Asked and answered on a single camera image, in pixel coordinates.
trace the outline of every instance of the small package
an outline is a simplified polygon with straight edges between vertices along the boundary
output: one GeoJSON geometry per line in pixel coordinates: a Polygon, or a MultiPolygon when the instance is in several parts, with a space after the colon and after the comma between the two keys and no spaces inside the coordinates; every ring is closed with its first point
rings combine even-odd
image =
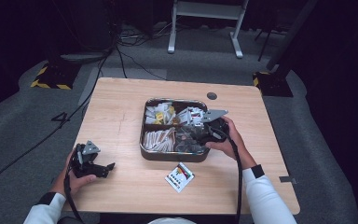
{"type": "Polygon", "coordinates": [[[182,191],[193,178],[194,174],[181,162],[179,162],[172,172],[165,176],[165,180],[167,180],[178,193],[182,191]]]}

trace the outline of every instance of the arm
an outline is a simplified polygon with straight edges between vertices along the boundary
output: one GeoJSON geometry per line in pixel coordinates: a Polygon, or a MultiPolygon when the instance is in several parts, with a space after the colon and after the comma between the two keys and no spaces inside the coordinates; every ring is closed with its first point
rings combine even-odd
{"type": "MultiPolygon", "coordinates": [[[[37,205],[31,208],[24,223],[57,223],[61,216],[62,207],[66,201],[63,180],[65,179],[66,168],[71,159],[71,155],[72,152],[69,154],[63,170],[56,178],[50,191],[40,199],[37,205]]],[[[97,178],[95,175],[86,175],[81,178],[76,178],[72,171],[69,172],[69,177],[72,196],[75,195],[81,187],[93,182],[97,178]]]]}
{"type": "MultiPolygon", "coordinates": [[[[229,136],[238,147],[246,195],[254,222],[256,224],[296,223],[289,208],[272,186],[269,178],[264,175],[261,165],[255,163],[254,158],[246,149],[234,122],[226,117],[222,117],[222,119],[228,124],[229,136]]],[[[235,160],[234,152],[228,140],[223,143],[209,142],[205,146],[221,150],[235,160]]]]}

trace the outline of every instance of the metal tray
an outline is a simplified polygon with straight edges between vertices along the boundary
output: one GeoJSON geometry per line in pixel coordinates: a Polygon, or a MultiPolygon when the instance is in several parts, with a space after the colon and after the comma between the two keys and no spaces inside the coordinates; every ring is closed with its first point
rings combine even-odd
{"type": "Polygon", "coordinates": [[[169,152],[159,152],[148,150],[144,147],[144,138],[147,132],[156,132],[169,130],[174,128],[176,131],[181,128],[186,128],[184,125],[164,125],[164,124],[146,124],[146,110],[148,106],[157,106],[161,103],[172,103],[172,106],[175,108],[176,113],[179,113],[183,109],[188,108],[189,106],[198,107],[199,109],[206,112],[208,110],[205,103],[195,100],[178,100],[178,99],[167,99],[167,98],[152,98],[145,103],[144,118],[142,121],[142,130],[139,146],[141,148],[142,156],[150,161],[187,161],[187,162],[201,162],[206,159],[210,151],[207,147],[202,147],[201,152],[180,152],[180,151],[169,151],[169,152]]]}

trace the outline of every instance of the metal frame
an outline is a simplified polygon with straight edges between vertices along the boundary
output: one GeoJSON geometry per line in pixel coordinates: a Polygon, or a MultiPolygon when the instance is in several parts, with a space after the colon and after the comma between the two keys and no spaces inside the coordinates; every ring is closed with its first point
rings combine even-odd
{"type": "Polygon", "coordinates": [[[172,8],[172,29],[170,35],[170,43],[168,45],[168,53],[175,52],[176,16],[181,15],[236,20],[237,25],[235,27],[235,32],[230,32],[229,36],[237,58],[242,58],[243,54],[237,37],[238,33],[240,32],[247,5],[248,0],[244,0],[242,6],[224,6],[174,0],[172,8]]]}

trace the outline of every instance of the person's right hand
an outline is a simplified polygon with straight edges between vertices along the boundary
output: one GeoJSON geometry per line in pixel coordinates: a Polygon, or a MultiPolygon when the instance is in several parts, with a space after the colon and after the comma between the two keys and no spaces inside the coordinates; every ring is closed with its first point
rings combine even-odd
{"type": "MultiPolygon", "coordinates": [[[[256,166],[255,160],[251,156],[251,154],[246,149],[245,144],[243,143],[243,139],[235,127],[232,119],[229,119],[225,116],[221,117],[228,125],[229,128],[229,137],[234,141],[235,145],[237,145],[238,153],[240,154],[242,169],[247,169],[253,166],[256,166]]],[[[232,149],[232,145],[229,143],[228,139],[222,143],[218,142],[207,142],[205,144],[206,147],[214,148],[220,151],[223,151],[226,155],[236,160],[234,150],[232,149]]]]}
{"type": "MultiPolygon", "coordinates": [[[[65,190],[63,187],[63,180],[65,179],[66,170],[67,170],[68,164],[71,160],[72,153],[74,152],[73,150],[67,156],[66,163],[63,167],[63,170],[57,176],[54,185],[50,189],[50,192],[60,193],[65,198],[66,198],[66,195],[65,195],[65,190]]],[[[74,196],[83,186],[86,186],[89,183],[92,183],[97,179],[96,175],[85,175],[80,178],[77,178],[73,171],[70,171],[68,175],[70,178],[69,181],[70,181],[70,185],[71,185],[70,187],[71,187],[71,195],[72,196],[74,196]]]]}

